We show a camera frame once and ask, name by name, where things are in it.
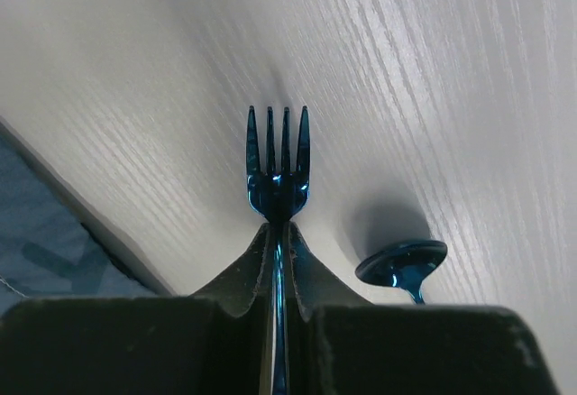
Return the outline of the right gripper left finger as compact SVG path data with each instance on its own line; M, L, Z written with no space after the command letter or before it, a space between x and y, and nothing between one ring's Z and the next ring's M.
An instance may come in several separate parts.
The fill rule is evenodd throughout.
M1 319L4 394L268 394L273 233L189 296L30 299Z

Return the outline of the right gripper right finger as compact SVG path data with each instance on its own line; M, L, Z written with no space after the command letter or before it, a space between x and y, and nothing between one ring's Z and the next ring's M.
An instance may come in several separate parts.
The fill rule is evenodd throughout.
M555 394L527 324L495 306L375 305L286 226L292 394Z

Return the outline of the blue plastic spoon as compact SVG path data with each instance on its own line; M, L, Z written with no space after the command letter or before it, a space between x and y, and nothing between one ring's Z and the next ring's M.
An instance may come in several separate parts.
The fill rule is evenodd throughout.
M372 286L403 289L415 304L424 305L422 284L447 254L447 245L432 239L393 243L362 261L355 275Z

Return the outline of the blue plastic fork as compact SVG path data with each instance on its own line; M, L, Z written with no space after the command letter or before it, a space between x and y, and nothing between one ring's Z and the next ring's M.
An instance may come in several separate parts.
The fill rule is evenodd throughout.
M286 328L286 294L284 271L284 224L307 203L310 186L310 126L308 110L301 111L298 128L296 166L291 166L289 114L283 110L280 164L275 158L274 118L267 108L265 167L261 167L257 122L254 107L247 119L245 169L247 198L253 210L263 216L272 228L272 394L289 393L289 366Z

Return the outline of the blue letter placemat cloth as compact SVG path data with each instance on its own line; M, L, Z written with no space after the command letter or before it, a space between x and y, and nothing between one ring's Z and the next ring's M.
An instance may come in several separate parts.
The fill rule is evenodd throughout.
M1 309L33 298L153 297L1 140Z

